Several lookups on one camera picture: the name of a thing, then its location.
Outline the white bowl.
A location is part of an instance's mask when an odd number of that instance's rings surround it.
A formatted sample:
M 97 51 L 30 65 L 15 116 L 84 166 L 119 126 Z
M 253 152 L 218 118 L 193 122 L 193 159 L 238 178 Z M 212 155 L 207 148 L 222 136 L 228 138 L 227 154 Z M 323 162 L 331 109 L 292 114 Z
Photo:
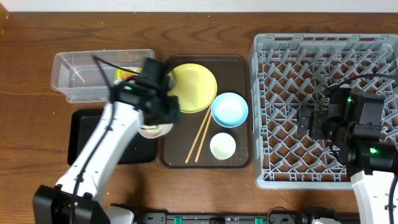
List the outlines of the white bowl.
M 154 126 L 142 125 L 138 130 L 139 134 L 147 139 L 155 139 L 166 135 L 173 128 L 173 124 L 160 124 Z

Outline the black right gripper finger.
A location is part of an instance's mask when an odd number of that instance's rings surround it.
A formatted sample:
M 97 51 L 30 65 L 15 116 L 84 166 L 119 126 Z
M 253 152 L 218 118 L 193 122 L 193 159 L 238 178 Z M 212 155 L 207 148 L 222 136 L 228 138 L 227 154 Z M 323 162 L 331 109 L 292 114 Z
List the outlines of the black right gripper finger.
M 310 126 L 312 110 L 306 107 L 300 107 L 297 110 L 297 133 L 306 134 Z
M 327 122 L 327 111 L 314 110 L 310 120 L 310 137 L 312 139 L 326 139 L 325 128 Z

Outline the light blue bowl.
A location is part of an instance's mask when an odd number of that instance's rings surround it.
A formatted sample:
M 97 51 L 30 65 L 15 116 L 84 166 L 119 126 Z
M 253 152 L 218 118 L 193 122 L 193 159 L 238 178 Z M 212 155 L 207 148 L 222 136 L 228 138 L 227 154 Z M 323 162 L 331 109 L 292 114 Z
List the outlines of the light blue bowl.
M 248 114 L 248 104 L 237 93 L 222 93 L 211 104 L 212 118 L 224 128 L 240 126 L 245 122 Z

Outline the green orange snack wrapper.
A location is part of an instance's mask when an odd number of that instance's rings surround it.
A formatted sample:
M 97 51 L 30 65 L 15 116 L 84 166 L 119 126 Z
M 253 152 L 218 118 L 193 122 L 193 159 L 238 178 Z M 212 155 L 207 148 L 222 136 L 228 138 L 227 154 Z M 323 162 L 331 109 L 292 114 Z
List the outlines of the green orange snack wrapper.
M 117 85 L 121 80 L 125 80 L 131 76 L 138 75 L 142 72 L 142 68 L 140 67 L 124 67 L 126 70 L 131 70 L 131 72 L 126 72 L 119 68 L 116 69 L 114 84 Z

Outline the small white cup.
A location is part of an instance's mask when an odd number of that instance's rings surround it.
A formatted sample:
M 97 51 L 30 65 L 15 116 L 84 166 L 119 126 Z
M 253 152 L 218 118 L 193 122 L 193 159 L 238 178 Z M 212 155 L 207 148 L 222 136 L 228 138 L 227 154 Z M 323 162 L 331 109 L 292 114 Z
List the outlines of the small white cup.
M 217 160 L 229 159 L 236 150 L 236 142 L 228 133 L 218 133 L 210 141 L 210 151 Z

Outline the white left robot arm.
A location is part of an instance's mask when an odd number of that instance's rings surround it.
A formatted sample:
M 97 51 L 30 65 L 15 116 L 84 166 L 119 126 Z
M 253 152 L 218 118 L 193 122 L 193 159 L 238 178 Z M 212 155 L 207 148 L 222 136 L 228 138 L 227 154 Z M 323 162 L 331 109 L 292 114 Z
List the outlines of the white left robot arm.
M 69 170 L 54 187 L 41 185 L 32 200 L 36 223 L 133 223 L 121 205 L 103 208 L 108 182 L 142 125 L 171 124 L 180 118 L 178 98 L 168 96 L 173 81 L 134 77 L 110 87 L 110 101 Z

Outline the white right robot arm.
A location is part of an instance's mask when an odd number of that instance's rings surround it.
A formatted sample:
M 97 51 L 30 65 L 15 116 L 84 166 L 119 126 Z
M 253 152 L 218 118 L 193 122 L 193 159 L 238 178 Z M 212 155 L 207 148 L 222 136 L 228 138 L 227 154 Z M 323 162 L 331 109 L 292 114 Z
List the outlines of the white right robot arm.
M 298 109 L 298 134 L 330 142 L 351 181 L 361 223 L 395 223 L 397 147 L 380 139 L 384 97 L 337 86 L 325 96 L 325 110 Z

